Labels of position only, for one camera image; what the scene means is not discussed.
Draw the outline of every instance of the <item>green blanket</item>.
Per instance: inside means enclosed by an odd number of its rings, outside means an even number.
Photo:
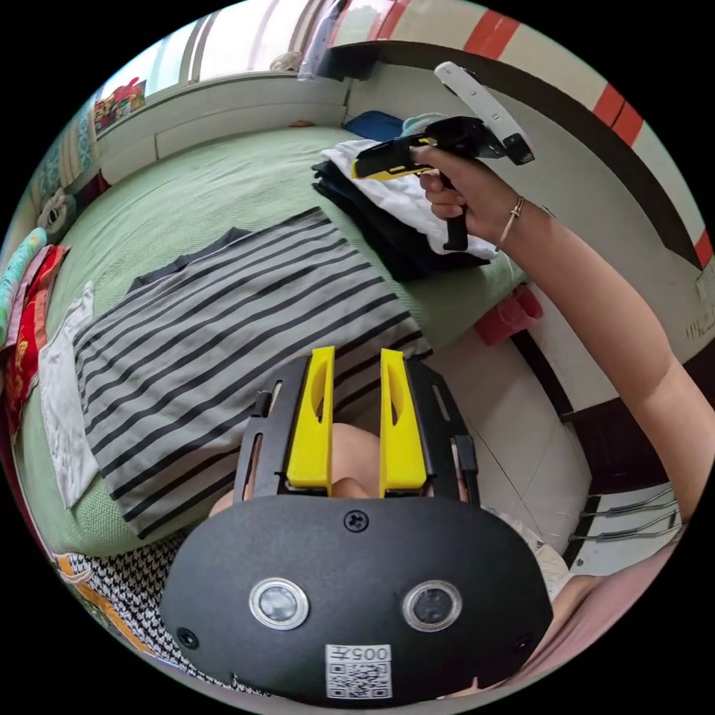
[[[89,281],[95,283],[99,315],[126,294],[135,277],[203,248],[232,226],[263,229],[320,206],[384,274],[432,347],[451,342],[524,280],[524,274],[500,257],[484,268],[395,283],[353,222],[311,186],[310,167],[320,161],[320,151],[348,139],[355,136],[321,127],[244,134],[195,147],[124,179],[80,216],[63,242],[72,251],[54,286],[48,335],[59,328]],[[64,509],[38,390],[25,405],[16,458],[30,510],[56,553],[108,556],[145,543],[130,532],[99,476],[73,509]],[[187,523],[206,513],[203,507],[187,515]]]

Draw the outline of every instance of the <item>red basket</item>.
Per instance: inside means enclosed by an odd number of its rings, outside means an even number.
[[[497,345],[530,328],[544,316],[536,296],[526,285],[517,287],[501,303],[487,311],[475,324],[487,345]]]

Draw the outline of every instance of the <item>hand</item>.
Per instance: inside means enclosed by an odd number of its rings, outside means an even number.
[[[518,202],[517,192],[476,159],[469,161],[429,146],[413,150],[412,157],[436,169],[419,177],[432,204],[432,213],[447,220],[460,216],[466,207],[467,232],[491,244],[498,243],[509,221],[509,212]],[[454,189],[445,188],[440,171]]]

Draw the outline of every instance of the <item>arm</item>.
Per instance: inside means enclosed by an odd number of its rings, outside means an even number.
[[[433,212],[466,207],[468,230],[497,243],[516,192],[479,162],[432,147],[419,161],[440,169],[421,177]],[[553,301],[604,371],[653,445],[687,521],[715,459],[715,411],[677,361],[658,319],[635,289],[572,231],[530,202],[502,246]]]

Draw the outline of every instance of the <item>printed number label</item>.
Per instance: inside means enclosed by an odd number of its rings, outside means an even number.
[[[389,645],[325,646],[325,691],[328,698],[384,700],[393,696]]]

